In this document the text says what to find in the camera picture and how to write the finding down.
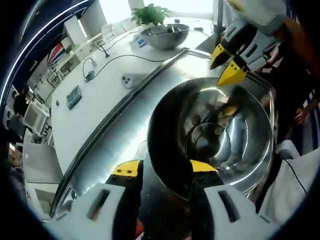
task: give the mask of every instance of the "white countertop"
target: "white countertop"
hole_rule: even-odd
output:
[[[210,34],[211,32],[211,21],[209,20],[191,19],[181,21],[181,23],[189,25],[191,30],[194,27],[202,27],[205,33]],[[160,51],[149,45],[131,49],[129,42],[133,40],[134,35],[134,33],[130,34],[117,42],[107,51],[110,55],[108,58],[105,58],[104,52],[99,50],[88,56],[97,63],[94,68],[95,73],[102,69],[108,61],[118,56],[131,54],[151,60],[166,60],[174,57],[182,48],[196,48],[208,38],[201,32],[190,31],[182,45],[174,50]],[[104,45],[104,48],[110,47],[117,39]],[[98,124],[130,92],[130,89],[122,85],[122,76],[128,73],[146,76],[161,64],[161,62],[150,62],[137,57],[124,56],[109,63],[92,81],[85,82],[82,72],[83,62],[63,80],[52,95],[53,140],[63,174]],[[85,74],[93,69],[90,62],[90,60],[87,61],[84,66]],[[82,99],[72,110],[69,110],[66,97],[77,85],[80,87]]]

